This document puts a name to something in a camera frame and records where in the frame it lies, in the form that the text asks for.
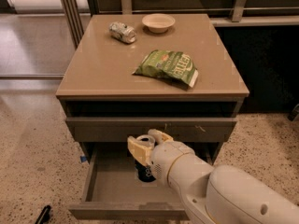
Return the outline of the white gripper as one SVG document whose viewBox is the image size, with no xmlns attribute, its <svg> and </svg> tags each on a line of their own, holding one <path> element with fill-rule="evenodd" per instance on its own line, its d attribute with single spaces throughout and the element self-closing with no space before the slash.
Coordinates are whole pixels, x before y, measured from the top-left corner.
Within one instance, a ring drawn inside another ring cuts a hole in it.
<svg viewBox="0 0 299 224">
<path fill-rule="evenodd" d="M 168 174 L 176 160 L 183 155 L 195 154 L 192 148 L 173 141 L 172 136 L 156 129 L 150 129 L 148 135 L 137 138 L 129 136 L 127 146 L 136 161 L 143 166 L 150 165 L 153 176 L 164 186 L 168 185 Z"/>
</svg>

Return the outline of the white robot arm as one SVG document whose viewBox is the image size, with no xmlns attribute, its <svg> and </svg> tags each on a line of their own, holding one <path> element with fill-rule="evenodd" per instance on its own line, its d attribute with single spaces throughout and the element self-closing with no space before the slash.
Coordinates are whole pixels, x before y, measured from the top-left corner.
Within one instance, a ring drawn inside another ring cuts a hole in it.
<svg viewBox="0 0 299 224">
<path fill-rule="evenodd" d="M 193 224 L 299 224 L 299 207 L 231 165 L 203 161 L 192 148 L 150 129 L 127 138 L 134 159 L 180 198 Z"/>
</svg>

